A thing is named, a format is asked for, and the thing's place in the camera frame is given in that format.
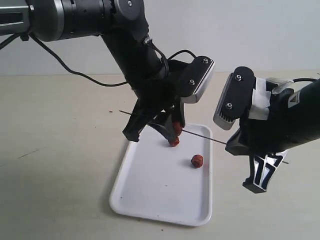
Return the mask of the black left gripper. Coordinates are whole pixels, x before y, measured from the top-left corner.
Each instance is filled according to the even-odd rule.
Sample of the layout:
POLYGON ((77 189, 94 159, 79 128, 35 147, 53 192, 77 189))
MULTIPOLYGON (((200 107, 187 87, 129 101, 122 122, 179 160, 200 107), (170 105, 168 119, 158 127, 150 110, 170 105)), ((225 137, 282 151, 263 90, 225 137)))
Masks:
POLYGON ((172 143, 186 126, 183 97, 191 93, 195 60, 168 60, 168 73, 159 60, 137 61, 129 65, 129 85, 137 101, 122 133, 127 140, 139 142, 148 124, 172 143))

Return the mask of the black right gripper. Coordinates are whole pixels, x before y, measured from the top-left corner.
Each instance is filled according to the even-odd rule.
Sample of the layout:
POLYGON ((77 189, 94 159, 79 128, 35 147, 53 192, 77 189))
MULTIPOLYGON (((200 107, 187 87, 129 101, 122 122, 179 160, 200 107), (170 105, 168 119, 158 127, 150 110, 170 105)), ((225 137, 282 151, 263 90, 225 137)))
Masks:
POLYGON ((267 103, 267 107, 259 108, 257 101, 249 101, 239 119, 239 129, 225 147, 234 156, 251 155, 250 175, 242 186, 254 194, 267 192, 270 180, 290 149, 288 100, 269 99, 267 103))

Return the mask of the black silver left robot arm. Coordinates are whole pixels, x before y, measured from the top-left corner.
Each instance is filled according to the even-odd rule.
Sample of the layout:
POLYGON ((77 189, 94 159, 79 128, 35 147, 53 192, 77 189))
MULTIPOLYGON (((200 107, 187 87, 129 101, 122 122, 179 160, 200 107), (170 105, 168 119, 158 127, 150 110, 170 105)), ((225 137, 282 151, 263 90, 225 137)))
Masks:
POLYGON ((178 137, 173 123, 185 125, 174 82, 186 64, 178 62, 178 70, 170 71, 149 36, 142 0, 3 0, 0 33, 6 36, 2 48, 17 38, 45 48, 47 42, 101 37, 137 96, 124 136, 138 142, 149 125, 172 143, 178 137))

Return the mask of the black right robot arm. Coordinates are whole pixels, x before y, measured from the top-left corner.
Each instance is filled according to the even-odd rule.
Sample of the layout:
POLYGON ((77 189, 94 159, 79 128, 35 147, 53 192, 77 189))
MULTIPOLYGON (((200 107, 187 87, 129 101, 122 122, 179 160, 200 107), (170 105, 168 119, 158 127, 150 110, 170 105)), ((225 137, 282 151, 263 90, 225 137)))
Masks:
POLYGON ((249 191, 267 191, 269 182, 289 149, 320 137, 320 81, 299 91, 287 88, 272 95, 266 120, 240 118, 239 129, 228 140, 226 151, 249 156, 250 175, 242 183, 249 191))

